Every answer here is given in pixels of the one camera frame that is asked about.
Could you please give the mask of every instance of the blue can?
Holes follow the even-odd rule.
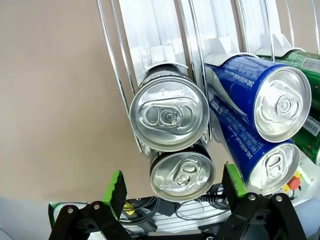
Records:
[[[304,124],[311,88],[300,70],[244,55],[205,68],[207,82],[263,139],[283,142]]]
[[[299,149],[290,140],[264,140],[212,88],[209,96],[213,136],[233,159],[244,182],[257,187],[263,195],[282,188],[297,171]]]

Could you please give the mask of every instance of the wire rack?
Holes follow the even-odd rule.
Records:
[[[117,86],[120,91],[121,99],[122,99],[127,117],[129,118],[129,104],[128,104],[127,97],[126,97],[126,94],[125,94],[125,91],[123,88],[122,80],[120,78],[120,74],[118,71],[114,51],[113,51],[111,41],[109,38],[109,32],[108,32],[107,23],[105,20],[105,14],[103,11],[102,1],[107,1],[107,0],[96,0],[96,1],[97,1],[98,12],[99,12],[99,16],[100,16],[100,20],[101,20],[101,24],[102,24],[103,34],[104,34],[106,46],[107,46],[107,49],[108,49],[108,52],[110,55],[110,60],[111,60],[111,64],[113,67],[115,79],[116,79]],[[211,3],[214,4],[215,1],[216,2],[220,1],[220,3],[222,4],[221,0],[211,0]],[[246,12],[245,5],[248,4],[250,1],[252,1],[252,0],[235,0],[235,2],[237,4],[237,11],[238,11],[239,20],[240,20],[241,33],[242,33],[242,37],[243,37],[245,51],[248,53],[251,53],[251,54],[257,54],[249,44],[251,36],[249,36],[249,34],[248,34],[249,22],[248,22],[248,19],[246,19],[247,18],[246,14],[248,15],[248,13]],[[273,33],[274,33],[273,19],[275,17],[274,11],[275,11],[275,9],[277,9],[277,3],[276,3],[276,0],[258,0],[258,2],[262,8],[262,11],[264,12],[265,18],[263,19],[263,21],[264,21],[264,24],[266,25],[267,32],[269,35],[269,46],[268,46],[268,48],[270,50],[269,55],[271,56],[272,60],[275,61],[275,57],[279,56],[278,50],[275,47],[275,40],[274,40],[274,36],[273,36]],[[192,36],[192,37],[190,36],[190,26],[188,26],[188,21],[187,21],[187,20],[190,21],[190,19],[186,18],[186,12],[185,12],[185,10],[186,10],[185,4],[186,3],[188,3],[188,7],[190,10],[190,14],[191,14],[192,25],[193,25],[194,36]],[[313,19],[314,19],[314,26],[315,26],[317,52],[318,52],[318,54],[320,54],[319,29],[318,29],[318,22],[317,22],[317,15],[316,15],[316,10],[315,10],[314,0],[310,0],[310,3],[311,3],[311,8],[312,8],[311,10],[312,10],[312,15],[313,15]],[[112,15],[113,15],[113,18],[115,21],[117,38],[118,38],[118,42],[120,45],[123,62],[125,65],[126,76],[127,76],[128,82],[129,82],[131,94],[134,96],[136,94],[136,90],[134,87],[132,74],[129,70],[128,58],[127,58],[125,48],[124,48],[123,38],[122,38],[120,27],[119,27],[119,21],[118,21],[118,16],[116,14],[114,0],[109,0],[109,4],[111,6]],[[181,20],[183,23],[183,30],[180,30],[180,32],[185,35],[185,40],[186,40],[187,53],[185,53],[185,55],[186,56],[188,55],[189,60],[190,60],[191,73],[192,73],[192,76],[190,78],[194,80],[194,82],[198,85],[198,87],[203,89],[203,92],[205,93],[205,96],[208,100],[208,89],[207,89],[207,80],[206,80],[206,71],[205,71],[205,59],[204,59],[204,51],[203,51],[204,40],[202,39],[203,34],[200,33],[199,24],[198,24],[198,20],[197,20],[197,18],[201,18],[201,16],[199,14],[196,15],[196,10],[195,10],[195,5],[194,5],[193,0],[177,0],[177,4],[178,4],[178,7],[176,8],[176,14],[177,14],[177,16],[181,17]],[[294,30],[293,30],[292,18],[291,18],[291,12],[290,12],[288,0],[284,0],[284,4],[286,6],[287,17],[288,17],[289,27],[290,27],[291,47],[294,48],[295,47],[295,38],[294,38]],[[195,49],[193,49],[193,47],[192,47],[192,42],[193,43],[196,42],[196,47],[197,47],[196,50],[198,52],[197,59],[195,59],[195,56],[194,56]],[[199,75],[199,71],[200,71],[200,76],[201,76],[200,77],[201,82],[196,80],[196,78],[197,78],[196,76]],[[204,139],[204,143],[205,144],[208,143],[208,141],[210,141],[212,139],[212,136],[213,136],[213,128],[212,128],[211,120],[209,120],[209,123],[207,126],[207,136],[202,137]],[[135,134],[134,134],[134,138],[135,138],[136,145],[137,145],[140,153],[148,155],[150,152],[150,149],[147,146],[144,146],[143,143],[137,138],[137,136]]]

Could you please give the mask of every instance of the can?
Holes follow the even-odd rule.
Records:
[[[302,128],[291,140],[314,164],[320,167],[320,112],[311,108]]]
[[[215,166],[203,145],[178,152],[151,151],[150,183],[153,191],[170,202],[194,200],[212,186]]]
[[[146,146],[175,152],[195,144],[209,122],[204,93],[174,64],[151,68],[129,112],[132,129]]]
[[[243,55],[205,68],[208,83],[263,139],[283,142],[304,124],[311,89],[300,70]]]
[[[209,103],[215,139],[233,159],[244,182],[262,195],[282,188],[295,174],[300,152],[290,140],[268,142],[258,135],[209,88]]]
[[[261,56],[270,60],[270,56]],[[311,106],[320,111],[320,55],[311,52],[291,50],[282,57],[276,57],[277,63],[286,64],[301,70],[309,80],[311,87]]]

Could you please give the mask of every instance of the white barcode label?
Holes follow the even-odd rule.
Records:
[[[301,63],[301,68],[320,73],[320,60],[306,57]]]
[[[306,119],[303,127],[315,137],[320,132],[320,122],[310,116],[308,116],[308,118]]]
[[[222,108],[219,107],[219,105],[215,102],[215,100],[212,100],[211,105],[219,114],[223,112]]]

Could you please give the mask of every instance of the red button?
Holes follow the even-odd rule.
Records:
[[[293,176],[290,181],[287,183],[291,190],[296,190],[300,186],[300,179],[296,176]]]

